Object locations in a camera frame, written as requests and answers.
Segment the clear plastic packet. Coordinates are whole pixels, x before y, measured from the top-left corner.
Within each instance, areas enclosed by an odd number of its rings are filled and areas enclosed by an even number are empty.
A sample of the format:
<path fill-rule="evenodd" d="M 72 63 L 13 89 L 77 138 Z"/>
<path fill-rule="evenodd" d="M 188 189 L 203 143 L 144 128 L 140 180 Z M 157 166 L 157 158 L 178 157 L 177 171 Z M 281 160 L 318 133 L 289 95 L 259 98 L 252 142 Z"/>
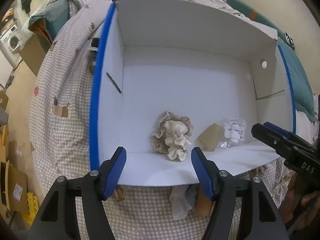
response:
<path fill-rule="evenodd" d="M 222 124 L 221 148 L 242 146 L 246 142 L 247 124 L 244 119 L 225 119 Z"/>

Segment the orange tan cloth roll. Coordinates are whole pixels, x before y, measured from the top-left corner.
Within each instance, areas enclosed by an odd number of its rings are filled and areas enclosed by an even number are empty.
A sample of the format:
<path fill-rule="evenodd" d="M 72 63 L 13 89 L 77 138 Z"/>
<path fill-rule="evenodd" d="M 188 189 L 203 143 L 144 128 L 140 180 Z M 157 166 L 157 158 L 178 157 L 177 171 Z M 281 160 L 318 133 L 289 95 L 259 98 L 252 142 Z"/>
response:
<path fill-rule="evenodd" d="M 198 141 L 201 149 L 207 152 L 213 152 L 221 139 L 222 128 L 218 124 L 212 124 L 207 127 L 199 136 Z"/>

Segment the white sock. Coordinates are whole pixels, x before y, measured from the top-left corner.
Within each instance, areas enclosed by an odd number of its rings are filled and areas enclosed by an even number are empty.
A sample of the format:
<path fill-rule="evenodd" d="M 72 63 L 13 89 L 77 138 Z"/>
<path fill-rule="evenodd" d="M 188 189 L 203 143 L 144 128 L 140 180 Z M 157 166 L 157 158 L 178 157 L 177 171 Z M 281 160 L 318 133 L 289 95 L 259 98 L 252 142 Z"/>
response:
<path fill-rule="evenodd" d="M 195 207 L 199 191 L 197 184 L 179 185 L 172 188 L 169 200 L 171 202 L 173 220 L 185 219 L 190 210 Z"/>

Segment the cream white scrunchie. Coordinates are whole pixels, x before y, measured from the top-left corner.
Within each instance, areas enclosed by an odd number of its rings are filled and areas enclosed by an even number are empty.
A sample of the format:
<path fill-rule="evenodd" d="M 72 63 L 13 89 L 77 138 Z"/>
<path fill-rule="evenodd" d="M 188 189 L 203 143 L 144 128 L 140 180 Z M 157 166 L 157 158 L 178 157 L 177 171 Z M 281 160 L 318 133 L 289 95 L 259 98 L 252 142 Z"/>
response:
<path fill-rule="evenodd" d="M 168 158 L 170 160 L 185 161 L 188 155 L 188 147 L 192 145 L 187 136 L 187 126 L 181 121 L 169 120 L 164 127 L 166 130 L 165 144 L 169 147 Z"/>

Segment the beige lace scrunchie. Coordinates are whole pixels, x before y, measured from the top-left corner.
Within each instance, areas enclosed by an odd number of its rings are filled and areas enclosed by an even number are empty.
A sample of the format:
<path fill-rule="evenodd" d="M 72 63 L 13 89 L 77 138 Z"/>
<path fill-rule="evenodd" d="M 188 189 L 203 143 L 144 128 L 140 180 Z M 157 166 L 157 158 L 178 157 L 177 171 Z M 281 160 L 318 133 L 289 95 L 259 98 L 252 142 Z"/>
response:
<path fill-rule="evenodd" d="M 169 120 L 183 122 L 188 128 L 187 136 L 189 137 L 189 139 L 190 139 L 190 137 L 193 133 L 193 129 L 194 129 L 194 126 L 193 126 L 189 117 L 176 115 L 170 110 L 166 111 L 166 113 L 159 119 L 157 131 L 155 133 L 153 133 L 150 137 L 152 148 L 156 152 L 159 152 L 159 153 L 164 154 L 166 156 L 167 156 L 169 147 L 165 144 L 166 130 L 165 130 L 164 125 Z"/>

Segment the teal pillow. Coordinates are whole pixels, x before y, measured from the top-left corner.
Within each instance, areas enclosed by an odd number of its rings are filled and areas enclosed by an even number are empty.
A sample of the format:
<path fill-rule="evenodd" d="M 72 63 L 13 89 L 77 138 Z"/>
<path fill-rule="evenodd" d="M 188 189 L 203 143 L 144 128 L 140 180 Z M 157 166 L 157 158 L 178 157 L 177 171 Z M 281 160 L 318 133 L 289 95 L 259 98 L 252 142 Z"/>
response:
<path fill-rule="evenodd" d="M 277 42 L 287 73 L 290 75 L 291 92 L 297 111 L 306 114 L 311 122 L 316 121 L 312 89 L 306 72 L 296 53 L 281 39 Z"/>

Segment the cardboard boxes on floor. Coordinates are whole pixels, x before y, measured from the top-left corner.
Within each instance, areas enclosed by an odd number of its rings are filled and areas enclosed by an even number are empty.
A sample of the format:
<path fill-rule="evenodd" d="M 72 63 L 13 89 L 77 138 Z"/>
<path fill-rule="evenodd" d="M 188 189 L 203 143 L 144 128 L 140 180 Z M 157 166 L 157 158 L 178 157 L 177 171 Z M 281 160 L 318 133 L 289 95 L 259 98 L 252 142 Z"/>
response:
<path fill-rule="evenodd" d="M 1 91 L 1 215 L 20 213 L 31 225 L 39 210 L 37 197 L 27 190 L 27 175 L 9 160 L 7 95 Z"/>

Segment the checkered dog print bedspread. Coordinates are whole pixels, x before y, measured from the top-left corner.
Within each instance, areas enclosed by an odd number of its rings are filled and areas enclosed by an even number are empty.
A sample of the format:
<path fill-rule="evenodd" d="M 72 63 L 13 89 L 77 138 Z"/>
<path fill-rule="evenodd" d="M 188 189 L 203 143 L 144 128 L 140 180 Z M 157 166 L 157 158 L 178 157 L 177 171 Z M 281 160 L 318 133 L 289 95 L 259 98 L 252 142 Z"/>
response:
<path fill-rule="evenodd" d="M 30 140 L 44 193 L 56 177 L 78 178 L 91 169 L 89 114 L 94 74 L 89 71 L 88 56 L 92 39 L 102 35 L 106 19 L 103 6 L 107 2 L 93 1 L 63 26 L 37 76 L 30 110 Z M 294 132 L 314 142 L 318 122 L 311 122 L 296 108 L 295 113 Z M 123 201 L 104 202 L 116 239 L 201 238 L 207 216 L 190 211 L 185 219 L 173 220 L 169 197 L 174 186 L 121 187 Z"/>

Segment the blue white cardboard box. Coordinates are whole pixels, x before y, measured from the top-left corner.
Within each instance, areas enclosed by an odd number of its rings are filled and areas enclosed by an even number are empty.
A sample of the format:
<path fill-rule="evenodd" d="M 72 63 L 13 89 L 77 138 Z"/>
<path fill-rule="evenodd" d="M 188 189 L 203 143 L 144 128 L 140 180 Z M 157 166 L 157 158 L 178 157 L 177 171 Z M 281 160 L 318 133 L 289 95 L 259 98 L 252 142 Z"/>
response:
<path fill-rule="evenodd" d="M 110 0 L 89 114 L 91 169 L 127 152 L 121 185 L 175 186 L 198 179 L 190 159 L 151 145 L 163 114 L 187 116 L 190 137 L 229 119 L 296 130 L 292 83 L 276 29 L 183 0 Z"/>

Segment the teal headboard cushion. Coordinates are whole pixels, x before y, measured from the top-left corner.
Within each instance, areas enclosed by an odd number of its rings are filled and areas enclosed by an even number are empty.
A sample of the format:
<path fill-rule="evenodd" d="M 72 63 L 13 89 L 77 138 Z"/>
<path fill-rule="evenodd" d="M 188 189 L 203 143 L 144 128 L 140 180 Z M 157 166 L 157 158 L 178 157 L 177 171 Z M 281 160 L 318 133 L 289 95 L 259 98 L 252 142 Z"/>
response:
<path fill-rule="evenodd" d="M 253 7 L 250 7 L 246 3 L 241 0 L 227 0 L 228 5 L 230 5 L 233 9 L 239 11 L 244 14 L 247 18 L 254 22 L 258 22 L 274 28 L 277 30 L 278 37 L 281 38 L 292 50 L 295 50 L 295 44 L 293 39 L 288 35 L 287 32 L 282 31 L 278 28 L 273 22 L 271 22 L 268 18 L 266 18 L 263 14 L 256 11 Z"/>

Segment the cardboard bedside box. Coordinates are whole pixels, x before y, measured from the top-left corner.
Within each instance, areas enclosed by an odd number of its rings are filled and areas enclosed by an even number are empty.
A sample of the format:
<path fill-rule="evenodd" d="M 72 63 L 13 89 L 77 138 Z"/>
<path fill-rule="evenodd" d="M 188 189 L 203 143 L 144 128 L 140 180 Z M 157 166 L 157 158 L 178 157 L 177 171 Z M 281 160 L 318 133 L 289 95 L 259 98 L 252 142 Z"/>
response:
<path fill-rule="evenodd" d="M 38 76 L 44 58 L 46 57 L 49 48 L 48 45 L 49 43 L 47 41 L 43 43 L 42 38 L 38 38 L 35 34 L 20 45 L 19 54 L 35 76 Z"/>

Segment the dark olive garment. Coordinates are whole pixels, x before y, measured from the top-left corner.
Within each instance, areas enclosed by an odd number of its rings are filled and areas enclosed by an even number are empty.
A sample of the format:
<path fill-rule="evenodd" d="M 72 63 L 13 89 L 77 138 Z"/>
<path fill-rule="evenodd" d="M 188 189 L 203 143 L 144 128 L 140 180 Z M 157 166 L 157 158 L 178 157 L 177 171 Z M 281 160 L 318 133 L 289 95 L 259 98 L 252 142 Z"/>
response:
<path fill-rule="evenodd" d="M 94 69 L 96 66 L 96 58 L 98 54 L 98 46 L 99 46 L 100 38 L 94 37 L 91 42 L 91 48 L 89 50 L 88 56 L 88 68 L 91 74 L 94 74 Z"/>

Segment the white washing machine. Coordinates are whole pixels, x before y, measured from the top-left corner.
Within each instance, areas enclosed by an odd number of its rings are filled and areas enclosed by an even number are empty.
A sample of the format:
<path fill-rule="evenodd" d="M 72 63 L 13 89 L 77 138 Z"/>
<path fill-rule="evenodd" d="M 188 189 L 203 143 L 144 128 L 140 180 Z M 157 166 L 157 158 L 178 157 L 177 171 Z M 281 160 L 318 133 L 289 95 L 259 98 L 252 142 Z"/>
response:
<path fill-rule="evenodd" d="M 20 49 L 20 34 L 17 24 L 13 24 L 8 30 L 1 35 L 1 50 L 5 58 L 16 69 L 22 61 L 19 55 Z"/>

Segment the teal orange folded blanket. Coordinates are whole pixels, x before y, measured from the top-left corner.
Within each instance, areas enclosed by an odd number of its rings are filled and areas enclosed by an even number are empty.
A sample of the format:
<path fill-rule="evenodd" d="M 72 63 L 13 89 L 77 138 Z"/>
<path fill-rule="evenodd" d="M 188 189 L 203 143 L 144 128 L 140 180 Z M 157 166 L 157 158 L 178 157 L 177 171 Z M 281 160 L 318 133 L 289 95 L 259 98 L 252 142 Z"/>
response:
<path fill-rule="evenodd" d="M 44 51 L 48 51 L 60 29 L 69 19 L 69 0 L 57 0 L 31 16 L 28 30 L 36 35 Z"/>

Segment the black hanging garment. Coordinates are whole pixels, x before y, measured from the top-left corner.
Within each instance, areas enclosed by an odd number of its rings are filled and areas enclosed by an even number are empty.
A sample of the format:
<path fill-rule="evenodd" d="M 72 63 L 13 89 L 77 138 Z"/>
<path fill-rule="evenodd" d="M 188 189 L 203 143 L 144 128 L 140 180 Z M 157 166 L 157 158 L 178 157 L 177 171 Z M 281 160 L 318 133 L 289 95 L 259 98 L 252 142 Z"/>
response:
<path fill-rule="evenodd" d="M 21 7 L 22 7 L 22 10 L 27 14 L 29 15 L 30 14 L 30 11 L 31 11 L 31 2 L 32 0 L 21 0 Z"/>

